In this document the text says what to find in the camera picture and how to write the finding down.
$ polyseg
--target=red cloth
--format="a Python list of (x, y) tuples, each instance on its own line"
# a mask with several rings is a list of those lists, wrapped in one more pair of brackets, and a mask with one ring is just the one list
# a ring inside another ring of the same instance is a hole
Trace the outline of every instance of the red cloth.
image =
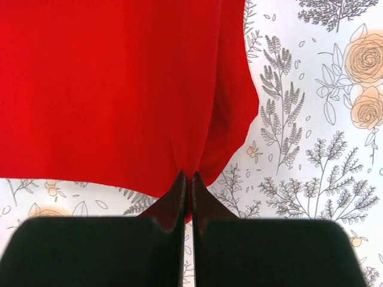
[(0, 177), (207, 185), (259, 100), (245, 0), (0, 0)]

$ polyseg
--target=rose illustration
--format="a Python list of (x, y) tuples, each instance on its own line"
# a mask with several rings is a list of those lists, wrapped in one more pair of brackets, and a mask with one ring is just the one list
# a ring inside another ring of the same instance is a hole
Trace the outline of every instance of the rose illustration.
[(70, 213), (65, 209), (58, 207), (39, 207), (37, 203), (34, 203), (29, 209), (28, 217), (48, 217), (48, 216), (68, 216)]
[(360, 129), (371, 130), (383, 123), (383, 94), (369, 87), (356, 98), (351, 110), (352, 123)]
[(37, 212), (37, 213), (33, 214), (32, 216), (30, 216), (30, 218), (45, 217), (45, 216), (63, 216), (63, 215), (61, 213), (55, 211), (55, 210), (43, 209), (40, 212)]
[(383, 83), (383, 36), (371, 34), (348, 44), (345, 70), (351, 81), (363, 87)]

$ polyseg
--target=wallpaper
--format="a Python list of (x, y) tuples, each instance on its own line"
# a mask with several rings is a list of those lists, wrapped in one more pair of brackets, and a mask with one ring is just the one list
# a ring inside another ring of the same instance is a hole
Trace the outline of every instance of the wallpaper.
[[(380, 0), (246, 0), (260, 113), (209, 187), (241, 218), (337, 222), (369, 287), (383, 286), (382, 11)], [(51, 179), (4, 178), (0, 190), (2, 250), (30, 217), (135, 216), (156, 200)], [(185, 241), (184, 286), (194, 286), (191, 224)]]

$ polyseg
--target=gray plant drawing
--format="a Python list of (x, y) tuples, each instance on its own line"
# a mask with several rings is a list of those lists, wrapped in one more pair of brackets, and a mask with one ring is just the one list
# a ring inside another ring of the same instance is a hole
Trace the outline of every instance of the gray plant drawing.
[(276, 173), (284, 164), (289, 169), (299, 153), (299, 142), (302, 128), (296, 121), (305, 101), (305, 93), (295, 88), (292, 81), (286, 85), (284, 77), (291, 71), (292, 55), (286, 48), (281, 47), (278, 37), (265, 36), (268, 50), (263, 50), (269, 65), (263, 67), (260, 75), (262, 89), (270, 96), (266, 106), (260, 108), (260, 115), (264, 128), (261, 129), (262, 138), (267, 145), (278, 146), (278, 163)]
[(126, 197), (127, 200), (132, 199), (130, 202), (132, 205), (124, 211), (123, 215), (141, 213), (147, 210), (154, 202), (158, 200), (155, 197), (125, 188), (119, 188), (118, 191), (122, 192), (123, 196)]
[(230, 165), (230, 168), (222, 172), (221, 178), (218, 180), (218, 183), (223, 188), (217, 191), (215, 187), (211, 187), (211, 192), (222, 204), (240, 218), (258, 218), (261, 201), (253, 200), (253, 204), (246, 205), (245, 210), (239, 208), (240, 197), (238, 193), (242, 190), (241, 184), (243, 183), (239, 174), (240, 171), (238, 164), (235, 164), (235, 166)]
[(380, 277), (379, 272), (373, 267), (364, 267), (362, 269), (364, 281), (366, 281), (367, 287), (375, 287), (375, 282)]
[[(17, 206), (17, 199), (16, 194), (21, 191), (25, 190), (27, 193), (33, 194), (34, 192), (31, 190), (31, 187), (37, 187), (38, 185), (34, 182), (34, 179), (5, 179), (8, 182), (8, 185), (10, 186), (10, 190), (12, 193), (12, 198), (14, 205)], [(13, 182), (19, 182), (15, 187), (13, 186)]]
[[(326, 146), (318, 139), (314, 149), (308, 149), (308, 161), (319, 169), (319, 175), (305, 182), (290, 178), (276, 184), (271, 177), (259, 185), (260, 192), (270, 197), (266, 203), (276, 209), (276, 214), (286, 218), (307, 217), (342, 221), (344, 224), (364, 221), (366, 211), (379, 201), (375, 187), (367, 180), (354, 179), (353, 174), (363, 166), (356, 157), (358, 148), (344, 155), (347, 142), (344, 133), (336, 132)], [(319, 203), (324, 209), (319, 210)]]
[(339, 31), (341, 20), (353, 20), (361, 16), (369, 7), (376, 6), (379, 0), (297, 0), (303, 9), (298, 19), (305, 23), (321, 25), (328, 32)]
[(251, 58), (258, 58), (257, 52), (261, 52), (257, 46), (261, 46), (259, 39), (262, 36), (259, 34), (259, 30), (254, 30), (251, 26), (254, 24), (253, 17), (256, 15), (254, 8), (257, 4), (253, 3), (253, 0), (246, 0), (244, 11), (244, 35), (246, 39), (246, 56), (248, 63), (251, 63)]

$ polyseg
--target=black plastic piece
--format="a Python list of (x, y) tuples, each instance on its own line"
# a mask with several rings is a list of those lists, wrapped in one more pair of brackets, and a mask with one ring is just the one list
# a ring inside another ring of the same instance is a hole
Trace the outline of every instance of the black plastic piece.
[(0, 286), (182, 286), (185, 195), (180, 174), (156, 218), (29, 219), (1, 259)]
[(238, 220), (221, 210), (198, 173), (191, 183), (196, 287), (366, 286), (334, 222)]
[(198, 173), (189, 187), (180, 173), (170, 191), (136, 218), (27, 220), (0, 261), (0, 287), (180, 287), (188, 198), (196, 287), (366, 286), (334, 222), (239, 219)]

